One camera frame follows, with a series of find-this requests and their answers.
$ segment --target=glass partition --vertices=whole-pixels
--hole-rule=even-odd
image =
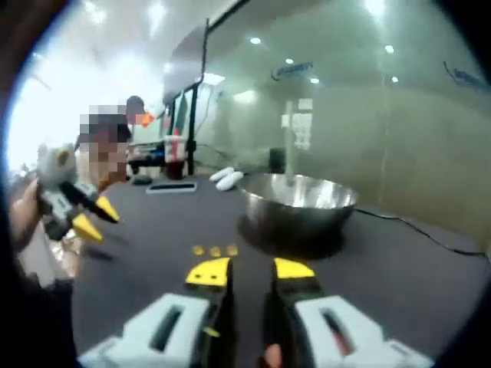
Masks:
[[[210,36],[197,159],[349,185],[361,204],[488,241],[489,86],[431,1],[251,0]]]

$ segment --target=black mat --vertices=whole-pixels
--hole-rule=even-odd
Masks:
[[[209,258],[194,255],[194,245],[224,250],[235,243],[239,249],[234,258],[237,366],[253,366],[262,353],[262,309],[273,254],[310,259],[329,294],[341,295],[376,320],[387,338],[432,358],[465,323],[489,279],[482,258],[456,255],[404,224],[360,213],[351,216],[342,234],[320,238],[310,253],[291,253],[295,247],[280,251],[251,230],[239,192],[219,192],[206,178],[197,181],[197,192],[190,194],[147,195],[145,188],[124,184],[109,189],[124,223],[94,221],[104,241],[83,252],[73,300],[79,353],[117,334],[162,294],[182,290],[191,267]],[[450,246],[474,249],[463,237],[427,229]]]

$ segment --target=smartphone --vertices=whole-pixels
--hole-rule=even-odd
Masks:
[[[147,194],[189,193],[198,188],[197,182],[163,182],[147,188]]]

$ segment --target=metal bowl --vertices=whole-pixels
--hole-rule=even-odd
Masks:
[[[251,175],[239,188],[254,227],[296,238],[340,229],[358,200],[353,189],[301,175]]]

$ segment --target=black cable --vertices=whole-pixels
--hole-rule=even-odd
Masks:
[[[456,249],[456,248],[449,247],[448,245],[442,243],[441,241],[436,240],[433,236],[431,236],[430,234],[428,234],[427,232],[425,232],[423,229],[419,228],[418,226],[416,226],[412,222],[409,222],[405,218],[397,217],[397,216],[392,216],[392,215],[379,215],[377,213],[373,213],[373,212],[370,212],[370,211],[367,211],[367,210],[364,210],[364,209],[355,209],[355,211],[358,211],[358,212],[363,213],[365,215],[377,217],[379,219],[394,220],[394,221],[403,222],[404,224],[406,224],[407,226],[409,226],[410,228],[412,228],[414,231],[419,232],[420,234],[426,236],[433,243],[439,245],[442,248],[445,248],[447,251],[451,251],[453,253],[457,253],[458,255],[469,255],[469,256],[472,256],[472,257],[484,257],[484,258],[486,258],[486,260],[489,261],[486,253],[483,253],[481,251],[463,251],[462,249]]]

